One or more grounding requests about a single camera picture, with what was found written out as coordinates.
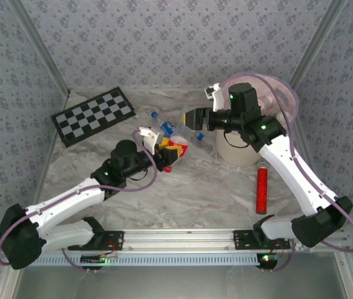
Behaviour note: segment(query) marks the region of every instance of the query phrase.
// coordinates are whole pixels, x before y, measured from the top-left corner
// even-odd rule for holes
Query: white plastic bottle
[[[167,120],[167,117],[164,114],[158,113],[156,111],[153,111],[150,116],[153,118],[156,126],[164,131],[164,136],[167,138],[171,137],[175,127],[170,121]]]

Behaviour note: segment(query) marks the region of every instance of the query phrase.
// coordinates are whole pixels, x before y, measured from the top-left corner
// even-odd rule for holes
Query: black mounting bracket
[[[290,242],[284,239],[267,240],[260,244],[254,236],[253,229],[234,230],[233,240],[236,250],[278,250],[282,249],[280,244],[282,244],[283,249],[290,249]]]
[[[121,251],[124,243],[125,233],[122,230],[105,230],[101,233],[99,240],[100,242],[93,242],[92,240],[83,246],[70,246],[69,250],[78,251],[111,251],[113,250],[113,245],[116,251]]]

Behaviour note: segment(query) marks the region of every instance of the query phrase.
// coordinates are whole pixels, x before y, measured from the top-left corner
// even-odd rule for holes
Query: metal frame
[[[123,258],[128,256],[183,257],[184,255],[185,257],[191,257],[197,254],[208,259],[212,257],[214,259],[217,257],[233,259],[234,257],[249,257],[251,254],[268,252],[268,250],[235,250],[234,229],[125,229],[123,231],[125,232],[121,252]],[[334,245],[348,246],[344,230],[339,230],[326,240]],[[333,252],[332,249],[323,244],[309,249],[297,242],[296,248],[299,254],[303,252]],[[94,252],[79,252],[76,254],[86,253],[93,254]],[[353,299],[353,257],[342,252],[336,252],[334,255],[347,298]],[[59,252],[45,254],[42,257],[59,257]],[[0,276],[0,299],[11,299],[13,297],[17,291],[19,274],[19,270],[16,271],[10,267],[2,272]]]
[[[42,63],[49,72],[50,76],[53,79],[53,82],[56,84],[60,93],[64,97],[68,96],[69,89],[63,76],[61,75],[59,69],[57,68],[56,63],[54,62],[49,50],[45,46],[45,42],[42,37],[39,35],[38,30],[34,24],[34,21],[31,19],[28,14],[27,9],[23,5],[21,0],[8,0],[7,1],[15,14],[16,19],[20,22],[21,27],[24,29],[24,32],[27,34],[29,41],[34,46],[37,55],[41,58]]]
[[[325,10],[323,18],[319,22],[314,34],[307,45],[307,49],[300,62],[298,63],[292,77],[290,78],[290,85],[293,89],[297,90],[298,86],[307,75],[308,70],[314,62],[318,52],[323,46],[330,31],[333,29],[334,24],[339,18],[342,10],[347,4],[347,0],[332,0]]]

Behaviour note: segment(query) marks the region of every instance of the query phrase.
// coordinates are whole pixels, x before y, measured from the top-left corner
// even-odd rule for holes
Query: transparent bottle
[[[164,131],[165,137],[170,138],[175,131],[175,127],[170,121],[168,121],[168,118],[164,114],[156,111],[153,111],[150,116],[153,118],[154,125]]]
[[[203,133],[198,133],[196,136],[194,136],[194,138],[191,139],[191,142],[197,148],[204,150],[209,155],[215,154],[214,145],[209,143],[208,138],[205,137]]]
[[[179,122],[171,135],[170,142],[168,143],[168,145],[180,146],[180,157],[183,157],[186,151],[188,150],[192,135],[193,131],[187,126],[185,126],[182,122]]]

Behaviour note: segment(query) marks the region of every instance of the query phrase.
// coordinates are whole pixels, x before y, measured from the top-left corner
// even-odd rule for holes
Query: white cylindrical container
[[[247,145],[237,132],[231,132],[225,136],[231,145],[239,147]],[[247,148],[234,148],[228,144],[228,141],[224,138],[224,131],[217,130],[215,147],[226,162],[236,166],[251,166],[261,158],[261,155],[256,153],[251,146]]]

